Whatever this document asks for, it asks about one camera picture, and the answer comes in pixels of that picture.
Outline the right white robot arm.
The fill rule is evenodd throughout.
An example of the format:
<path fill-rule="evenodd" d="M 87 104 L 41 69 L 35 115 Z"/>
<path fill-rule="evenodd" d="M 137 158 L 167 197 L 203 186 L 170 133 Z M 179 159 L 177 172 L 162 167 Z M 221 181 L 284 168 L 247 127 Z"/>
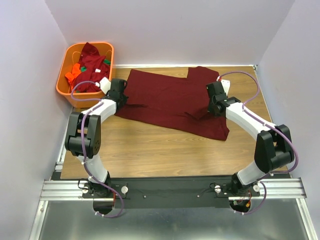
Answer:
<path fill-rule="evenodd" d="M 295 153 L 291 133 L 286 125 L 275 125 L 266 121 L 236 97 L 228 97 L 229 88 L 228 80 L 218 80 L 206 85 L 208 112 L 236 123 L 256 140 L 253 161 L 234 173 L 229 184 L 230 191 L 241 196 L 257 180 L 292 163 Z"/>

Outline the maroon t shirt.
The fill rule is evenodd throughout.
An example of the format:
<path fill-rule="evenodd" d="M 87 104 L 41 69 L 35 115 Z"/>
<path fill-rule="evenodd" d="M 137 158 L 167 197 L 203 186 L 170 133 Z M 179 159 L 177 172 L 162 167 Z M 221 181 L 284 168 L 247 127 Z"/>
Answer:
<path fill-rule="evenodd" d="M 132 69 L 124 91 L 127 103 L 116 116 L 225 141 L 226 119 L 208 112 L 206 86 L 218 76 L 217 71 L 201 66 L 190 67 L 186 77 Z"/>

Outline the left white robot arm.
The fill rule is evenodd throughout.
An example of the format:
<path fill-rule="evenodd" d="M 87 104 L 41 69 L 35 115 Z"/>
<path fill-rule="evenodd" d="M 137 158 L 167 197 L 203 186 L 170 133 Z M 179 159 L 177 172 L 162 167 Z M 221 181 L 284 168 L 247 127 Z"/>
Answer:
<path fill-rule="evenodd" d="M 98 87 L 104 96 L 88 99 L 74 97 L 75 90 L 84 84 Z M 101 198 L 117 194 L 111 188 L 110 174 L 102 163 L 99 151 L 102 144 L 102 123 L 126 104 L 127 85 L 124 79 L 109 80 L 103 77 L 99 82 L 84 81 L 77 84 L 70 94 L 78 102 L 95 102 L 87 110 L 70 114 L 64 142 L 65 149 L 77 157 L 87 173 L 87 183 L 82 189 L 86 194 Z"/>

